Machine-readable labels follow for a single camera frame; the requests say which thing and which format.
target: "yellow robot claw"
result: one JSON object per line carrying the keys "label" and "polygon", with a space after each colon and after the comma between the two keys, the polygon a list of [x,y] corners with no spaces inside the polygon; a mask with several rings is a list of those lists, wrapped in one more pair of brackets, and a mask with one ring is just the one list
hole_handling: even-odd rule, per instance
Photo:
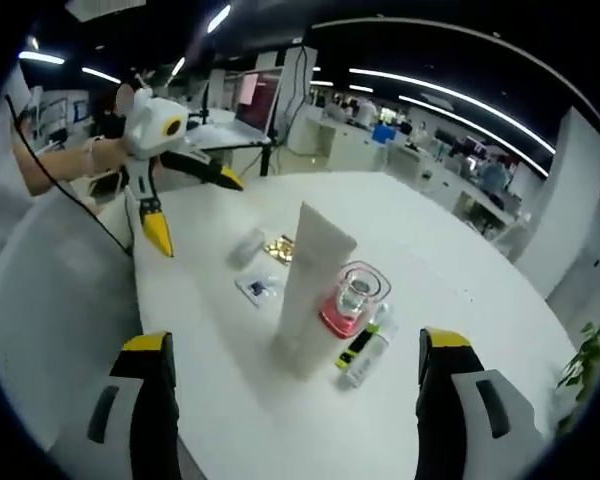
{"label": "yellow robot claw", "polygon": [[142,220],[142,229],[149,241],[165,256],[173,257],[173,245],[164,213],[151,212],[145,215],[141,213],[140,217]]}

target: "monitor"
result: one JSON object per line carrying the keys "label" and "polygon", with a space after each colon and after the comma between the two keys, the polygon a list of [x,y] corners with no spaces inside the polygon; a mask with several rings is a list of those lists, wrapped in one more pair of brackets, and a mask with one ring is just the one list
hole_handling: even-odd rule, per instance
{"label": "monitor", "polygon": [[439,128],[436,130],[435,137],[447,145],[453,146],[456,143],[455,135]]}
{"label": "monitor", "polygon": [[486,147],[482,143],[480,143],[479,140],[476,140],[475,138],[472,138],[468,135],[464,139],[464,144],[470,146],[472,152],[480,158],[484,158],[484,156],[487,153]]}
{"label": "monitor", "polygon": [[246,72],[240,79],[236,120],[267,135],[275,108],[282,68]]}

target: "clear glass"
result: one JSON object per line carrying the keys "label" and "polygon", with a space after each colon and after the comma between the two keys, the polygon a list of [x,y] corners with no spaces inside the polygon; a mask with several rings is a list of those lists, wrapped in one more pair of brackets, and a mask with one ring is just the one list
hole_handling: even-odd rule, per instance
{"label": "clear glass", "polygon": [[341,315],[357,318],[380,289],[380,280],[368,270],[355,270],[339,286],[336,308]]}

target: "ceiling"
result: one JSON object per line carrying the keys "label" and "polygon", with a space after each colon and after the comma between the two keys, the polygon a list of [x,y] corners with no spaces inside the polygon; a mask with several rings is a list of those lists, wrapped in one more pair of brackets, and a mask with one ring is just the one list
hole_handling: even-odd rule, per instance
{"label": "ceiling", "polygon": [[[148,0],[147,5],[80,23],[63,9],[45,12],[34,34],[45,53],[67,59],[62,69],[28,65],[30,83],[45,88],[104,88],[107,82],[84,75],[88,66],[125,79],[138,70],[170,70],[186,55],[187,67],[202,59],[249,68],[254,54],[288,46],[304,37],[316,48],[322,71],[314,78],[336,86],[370,86],[392,101],[419,99],[424,92],[394,80],[361,77],[349,68],[396,73],[426,80],[479,99],[516,118],[555,145],[559,121],[575,105],[600,130],[600,10],[590,4],[487,0],[233,0],[232,13],[206,35],[210,18],[228,0]],[[356,23],[311,29],[336,19],[407,17],[444,22],[499,38],[523,49],[563,75],[590,108],[546,69],[508,48],[457,31],[404,23]],[[240,60],[228,62],[236,56]],[[543,165],[550,158],[537,144],[502,122],[457,100],[454,112],[483,125],[531,154]]]}

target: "white bottle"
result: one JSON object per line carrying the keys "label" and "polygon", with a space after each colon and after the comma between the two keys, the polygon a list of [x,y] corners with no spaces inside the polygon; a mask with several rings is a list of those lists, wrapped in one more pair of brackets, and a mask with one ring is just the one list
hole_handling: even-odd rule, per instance
{"label": "white bottle", "polygon": [[383,318],[380,330],[371,337],[362,351],[353,359],[345,372],[345,377],[354,387],[359,387],[369,376],[378,360],[389,346],[389,342],[398,331],[398,324],[393,318]]}

